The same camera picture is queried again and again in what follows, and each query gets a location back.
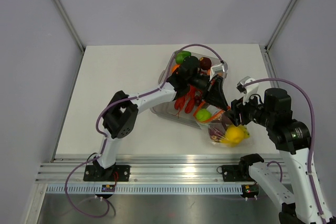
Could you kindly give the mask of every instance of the white tabletop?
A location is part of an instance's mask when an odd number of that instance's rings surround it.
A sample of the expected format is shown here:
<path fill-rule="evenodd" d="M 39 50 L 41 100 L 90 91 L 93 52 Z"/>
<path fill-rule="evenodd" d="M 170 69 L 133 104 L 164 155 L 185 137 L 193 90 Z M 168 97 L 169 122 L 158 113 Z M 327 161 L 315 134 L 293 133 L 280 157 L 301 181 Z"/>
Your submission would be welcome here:
<path fill-rule="evenodd" d="M 68 154 L 91 154 L 99 150 L 102 136 L 95 130 L 99 113 L 113 97 L 123 90 L 126 94 L 150 90 L 157 86 L 173 51 L 183 45 L 88 46 L 80 67 L 69 110 L 57 148 L 57 157 Z M 236 84 L 245 76 L 267 77 L 257 44 L 208 45 L 228 63 L 224 83 L 227 101 L 241 97 Z M 189 51 L 212 56 L 204 48 Z M 259 94 L 270 88 L 260 84 Z M 129 155 L 198 155 L 198 154 L 273 154 L 278 153 L 266 130 L 250 123 L 250 144 L 235 148 L 213 146 L 202 138 L 200 130 L 163 119 L 150 110 L 137 117 L 134 130 L 122 141 L 119 154 Z"/>

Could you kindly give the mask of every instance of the white wall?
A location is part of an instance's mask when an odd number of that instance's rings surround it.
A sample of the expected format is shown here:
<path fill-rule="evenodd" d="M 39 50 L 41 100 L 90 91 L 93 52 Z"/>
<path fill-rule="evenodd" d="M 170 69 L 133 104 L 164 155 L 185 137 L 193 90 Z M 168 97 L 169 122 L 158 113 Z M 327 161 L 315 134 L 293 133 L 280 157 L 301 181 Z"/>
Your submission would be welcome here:
<path fill-rule="evenodd" d="M 51 0 L 0 0 L 0 222 L 18 224 L 51 159 L 80 52 Z"/>
<path fill-rule="evenodd" d="M 299 0 L 271 55 L 279 77 L 299 84 L 316 113 L 315 159 L 324 195 L 336 214 L 336 0 Z M 304 98 L 291 89 L 294 115 L 310 125 Z"/>
<path fill-rule="evenodd" d="M 86 45 L 260 43 L 290 0 L 61 0 Z"/>

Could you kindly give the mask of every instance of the metal floor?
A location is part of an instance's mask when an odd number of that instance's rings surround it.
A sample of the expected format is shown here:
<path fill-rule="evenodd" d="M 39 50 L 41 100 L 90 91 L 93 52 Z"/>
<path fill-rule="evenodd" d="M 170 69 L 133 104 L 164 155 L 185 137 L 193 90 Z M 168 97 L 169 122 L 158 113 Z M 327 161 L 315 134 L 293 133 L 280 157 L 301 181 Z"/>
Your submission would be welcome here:
<path fill-rule="evenodd" d="M 74 203 L 92 195 L 70 195 Z M 91 219 L 74 210 L 64 216 L 70 204 L 64 194 L 46 194 L 38 224 L 204 224 L 204 223 L 279 223 L 278 213 L 268 197 L 244 201 L 240 196 L 212 195 L 113 195 L 109 198 L 116 209 L 101 219 Z M 79 207 L 101 215 L 106 204 L 86 201 Z"/>

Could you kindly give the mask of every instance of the robotic arm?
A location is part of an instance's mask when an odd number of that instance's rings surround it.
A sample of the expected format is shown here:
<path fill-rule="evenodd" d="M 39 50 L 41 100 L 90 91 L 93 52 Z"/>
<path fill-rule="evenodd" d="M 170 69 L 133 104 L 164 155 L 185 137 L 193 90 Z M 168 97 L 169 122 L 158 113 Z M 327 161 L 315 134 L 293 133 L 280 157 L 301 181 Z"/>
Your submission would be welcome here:
<path fill-rule="evenodd" d="M 295 197 L 268 170 L 258 154 L 242 157 L 239 170 L 244 177 L 254 179 L 264 189 L 278 208 L 281 223 L 323 223 L 321 218 L 327 223 L 336 223 L 333 222 L 333 216 L 325 204 L 313 167 L 313 179 L 323 210 L 323 216 L 318 214 L 307 170 L 310 133 L 305 124 L 292 119 L 291 98 L 287 91 L 279 88 L 268 89 L 265 91 L 264 103 L 258 102 L 255 96 L 258 84 L 244 87 L 245 84 L 254 81 L 247 77 L 237 86 L 245 96 L 234 100 L 229 109 L 223 93 L 226 74 L 227 64 L 223 61 L 212 66 L 210 76 L 202 74 L 199 60 L 189 56 L 155 92 L 133 95 L 126 95 L 123 91 L 117 92 L 109 104 L 123 99 L 125 101 L 112 106 L 103 115 L 104 132 L 107 135 L 101 144 L 100 153 L 103 155 L 93 162 L 93 166 L 87 166 L 87 168 L 93 167 L 93 170 L 86 169 L 86 175 L 95 179 L 89 180 L 85 176 L 84 180 L 113 181 L 112 173 L 116 166 L 115 158 L 121 139 L 131 133 L 138 114 L 160 103 L 174 101 L 184 96 L 188 93 L 190 85 L 193 85 L 202 91 L 203 100 L 225 110 L 225 115 L 236 126 L 253 121 L 266 128 L 269 138 L 275 143 L 286 164 Z"/>

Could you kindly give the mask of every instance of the clear plastic bag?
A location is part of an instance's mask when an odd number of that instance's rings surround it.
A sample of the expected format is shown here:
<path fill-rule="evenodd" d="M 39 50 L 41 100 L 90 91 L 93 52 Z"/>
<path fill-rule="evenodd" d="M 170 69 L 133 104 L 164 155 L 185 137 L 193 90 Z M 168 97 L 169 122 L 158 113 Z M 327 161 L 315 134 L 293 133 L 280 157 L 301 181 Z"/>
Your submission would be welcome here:
<path fill-rule="evenodd" d="M 224 111 L 205 102 L 194 113 L 196 122 L 202 130 L 205 139 L 216 146 L 235 147 L 250 144 L 250 137 L 245 126 L 234 126 L 224 115 Z"/>

